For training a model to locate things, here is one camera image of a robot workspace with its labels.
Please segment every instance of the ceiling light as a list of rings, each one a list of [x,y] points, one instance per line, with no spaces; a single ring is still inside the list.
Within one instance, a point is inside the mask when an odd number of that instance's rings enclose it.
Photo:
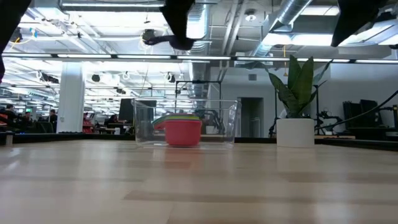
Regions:
[[[101,54],[58,54],[61,58],[111,58],[110,55]]]
[[[266,38],[262,40],[264,45],[289,45],[292,44],[292,39],[286,34],[268,34]]]
[[[93,82],[99,82],[99,81],[101,81],[101,78],[100,78],[99,75],[93,75],[93,76],[91,77],[91,80],[92,80]]]
[[[307,6],[302,16],[337,16],[340,10],[337,6]]]
[[[238,57],[236,60],[243,61],[257,61],[257,62],[288,62],[289,58],[274,58],[274,57]]]
[[[381,42],[379,45],[395,45],[398,44],[398,34],[393,35],[392,37],[388,38],[387,40]]]
[[[3,57],[51,57],[50,54],[3,53]]]
[[[324,59],[324,58],[315,58],[313,59],[314,62],[330,62],[331,59]]]
[[[307,45],[307,46],[330,46],[330,34],[297,34],[292,39],[293,45]]]
[[[134,3],[63,3],[63,7],[162,7],[163,4],[134,4]]]
[[[166,55],[118,55],[118,58],[128,59],[170,59],[170,56]]]
[[[355,63],[396,64],[398,60],[356,60]]]
[[[231,57],[194,56],[194,55],[177,56],[177,58],[181,60],[231,60]]]
[[[256,13],[255,9],[248,9],[246,12],[244,12],[244,15],[246,16],[246,20],[251,22],[256,20],[256,16],[254,15]]]
[[[167,74],[164,75],[164,79],[169,81],[169,83],[175,83],[175,77],[170,72],[167,72]]]
[[[348,59],[333,59],[333,63],[348,63]]]
[[[125,72],[125,73],[123,74],[123,79],[124,79],[124,80],[129,80],[129,79],[130,79],[130,74],[129,74],[129,72]]]
[[[37,72],[36,72],[36,78],[41,79],[42,77],[43,77],[42,72],[37,71]]]
[[[254,20],[256,20],[256,16],[255,15],[247,15],[246,16],[246,21],[251,22],[251,21],[254,21]]]

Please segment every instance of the pillar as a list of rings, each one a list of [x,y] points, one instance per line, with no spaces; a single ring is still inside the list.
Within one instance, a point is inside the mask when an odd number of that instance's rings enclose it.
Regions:
[[[81,132],[85,101],[85,76],[81,62],[63,62],[57,133]]]

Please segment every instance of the person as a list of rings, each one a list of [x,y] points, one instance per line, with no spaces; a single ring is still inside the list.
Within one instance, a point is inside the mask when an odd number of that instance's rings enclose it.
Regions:
[[[56,133],[57,132],[58,116],[55,113],[54,109],[50,110],[49,122],[52,124],[53,132]]]
[[[58,116],[55,113],[54,109],[50,110],[50,117],[49,118],[50,118],[50,123],[56,123],[57,122]]]
[[[17,119],[17,115],[14,112],[14,105],[7,105],[6,109],[4,111],[1,112],[1,114],[4,114],[7,116],[8,120],[14,121],[15,119]]]
[[[25,112],[25,116],[22,118],[22,120],[27,123],[27,124],[32,124],[32,118],[30,117],[30,112]]]
[[[118,122],[118,117],[116,114],[112,115],[107,121],[104,122],[104,125],[108,127],[109,124],[117,123]]]

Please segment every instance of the red bowl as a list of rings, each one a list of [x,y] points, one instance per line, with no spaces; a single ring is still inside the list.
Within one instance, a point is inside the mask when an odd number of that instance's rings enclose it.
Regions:
[[[165,121],[165,137],[171,146],[196,146],[200,141],[201,121]]]

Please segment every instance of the cable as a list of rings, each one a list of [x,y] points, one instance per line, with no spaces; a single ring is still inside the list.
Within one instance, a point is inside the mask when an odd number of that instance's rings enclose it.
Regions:
[[[144,90],[145,81],[147,80],[148,72],[149,72],[149,65],[147,64],[147,72],[145,74],[144,80],[142,81],[142,87],[141,87],[141,91],[139,92],[139,97],[141,97],[142,91]]]
[[[10,50],[12,50],[12,49],[14,48],[15,44],[18,42],[19,39],[20,39],[20,38],[18,37],[17,40],[12,44]]]
[[[353,117],[353,118],[350,118],[350,119],[347,119],[347,120],[344,120],[344,121],[340,121],[340,122],[337,122],[337,123],[335,123],[335,124],[331,124],[331,125],[327,125],[327,126],[322,126],[322,127],[315,128],[315,130],[323,129],[323,128],[331,128],[331,127],[334,127],[334,126],[337,126],[337,125],[340,125],[340,124],[344,124],[344,123],[347,123],[348,121],[352,121],[352,120],[357,119],[357,118],[360,118],[360,117],[362,117],[362,116],[364,116],[364,115],[366,115],[366,114],[368,114],[368,113],[371,113],[371,112],[373,112],[373,111],[376,111],[376,110],[378,110],[379,108],[381,108],[382,106],[384,106],[386,103],[388,103],[388,101],[392,100],[393,97],[395,97],[397,94],[398,94],[398,90],[397,90],[394,94],[392,94],[388,99],[386,99],[384,102],[382,102],[379,106],[377,106],[377,107],[375,107],[375,108],[373,108],[373,109],[371,109],[371,110],[369,110],[369,111],[367,111],[367,112],[361,113],[360,115],[357,115],[357,116],[355,116],[355,117]]]

